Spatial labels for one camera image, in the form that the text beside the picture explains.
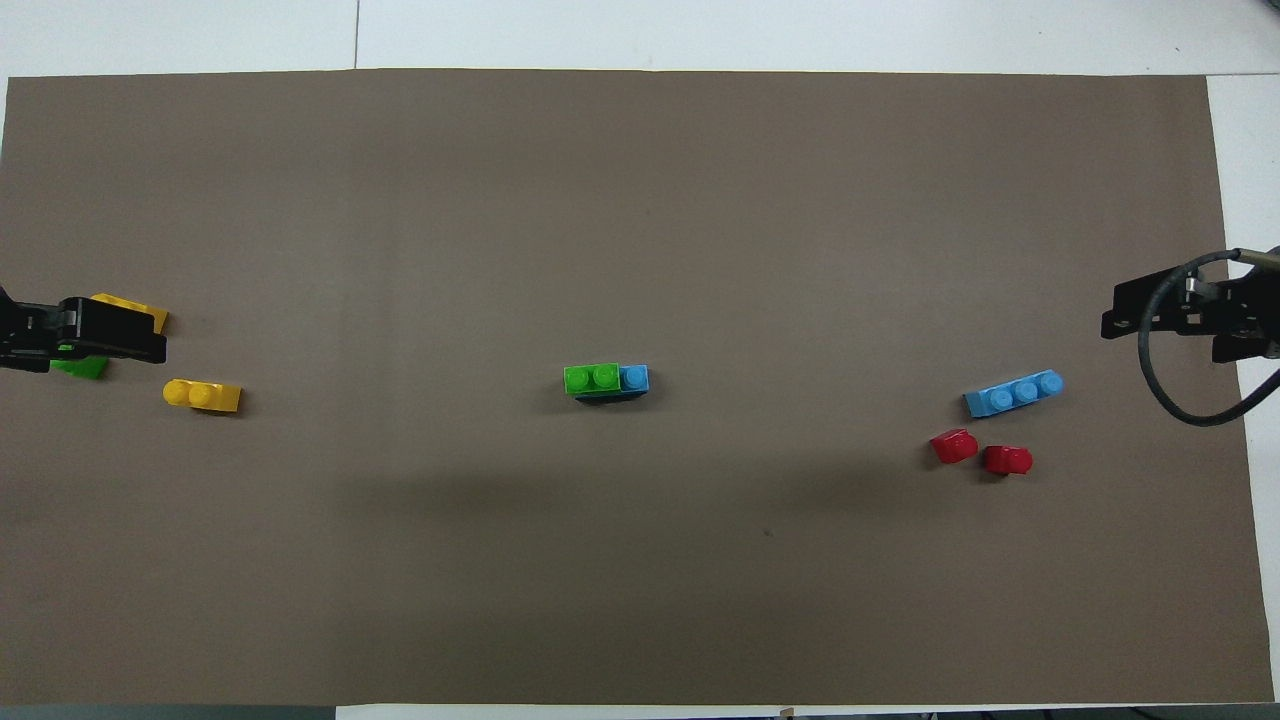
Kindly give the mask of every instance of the brown surface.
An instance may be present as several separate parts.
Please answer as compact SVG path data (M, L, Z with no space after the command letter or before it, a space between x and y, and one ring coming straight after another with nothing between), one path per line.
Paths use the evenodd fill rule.
M4 702L1271 698L1240 424L1097 337L1114 283L1224 245L1202 79L9 92L5 287L173 315L165 366L0 377ZM562 396L605 360L652 395ZM937 466L960 424L1034 470Z

